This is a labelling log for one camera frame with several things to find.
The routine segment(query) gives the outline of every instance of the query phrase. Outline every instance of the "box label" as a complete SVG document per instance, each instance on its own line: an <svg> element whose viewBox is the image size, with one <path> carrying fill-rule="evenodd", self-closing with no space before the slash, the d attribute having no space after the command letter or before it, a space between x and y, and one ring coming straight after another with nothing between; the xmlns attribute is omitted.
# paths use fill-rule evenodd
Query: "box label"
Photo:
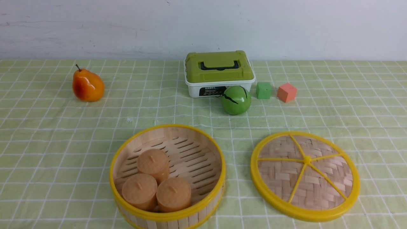
<svg viewBox="0 0 407 229"><path fill-rule="evenodd" d="M199 90L199 96L221 95L226 90L226 86L205 87Z"/></svg>

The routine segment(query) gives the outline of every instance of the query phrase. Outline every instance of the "white wall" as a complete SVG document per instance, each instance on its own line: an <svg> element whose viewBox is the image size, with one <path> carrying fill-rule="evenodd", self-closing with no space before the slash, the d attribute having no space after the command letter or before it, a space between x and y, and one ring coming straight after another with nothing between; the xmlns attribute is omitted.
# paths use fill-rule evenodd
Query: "white wall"
<svg viewBox="0 0 407 229"><path fill-rule="evenodd" d="M0 0L0 58L407 60L407 0Z"/></svg>

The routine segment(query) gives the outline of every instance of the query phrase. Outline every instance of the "steamer basket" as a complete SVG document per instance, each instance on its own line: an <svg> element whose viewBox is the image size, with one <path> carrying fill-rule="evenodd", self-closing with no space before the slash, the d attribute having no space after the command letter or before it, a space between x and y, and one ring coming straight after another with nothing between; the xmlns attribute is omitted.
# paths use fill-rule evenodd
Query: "steamer basket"
<svg viewBox="0 0 407 229"><path fill-rule="evenodd" d="M191 207L171 213L147 212L123 199L124 182L138 173L137 158L149 149L165 151L170 160L170 177L182 177L190 183ZM119 211L135 228L191 229L203 224L216 210L225 177L222 151L209 135L190 126L164 125L144 130L120 147L110 167L109 181Z"/></svg>

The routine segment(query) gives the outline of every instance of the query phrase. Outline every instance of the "toy block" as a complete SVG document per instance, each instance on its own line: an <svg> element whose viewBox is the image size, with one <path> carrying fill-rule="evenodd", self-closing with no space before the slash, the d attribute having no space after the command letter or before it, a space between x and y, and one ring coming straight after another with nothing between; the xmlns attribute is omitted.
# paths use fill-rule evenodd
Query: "toy block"
<svg viewBox="0 0 407 229"><path fill-rule="evenodd" d="M291 100L295 99L296 94L297 89L290 83L286 83L278 88L277 97L283 102L288 103Z"/></svg>
<svg viewBox="0 0 407 229"><path fill-rule="evenodd" d="M256 94L258 99L270 99L271 85L269 82L257 82Z"/></svg>

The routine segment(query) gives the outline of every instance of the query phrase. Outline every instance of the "box handle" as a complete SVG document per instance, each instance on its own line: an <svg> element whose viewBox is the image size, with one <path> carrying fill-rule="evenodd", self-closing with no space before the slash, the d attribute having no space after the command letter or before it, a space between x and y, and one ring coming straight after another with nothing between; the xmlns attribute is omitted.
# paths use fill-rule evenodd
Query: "box handle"
<svg viewBox="0 0 407 229"><path fill-rule="evenodd" d="M239 68L239 64L237 63L236 60L234 60L233 63L234 63L234 66L232 66L232 67L215 67L215 68L208 68L208 67L205 67L204 62L201 62L201 69L202 69L202 70L218 70L218 71L223 71L223 70L225 70L225 69L237 69L237 68Z"/></svg>

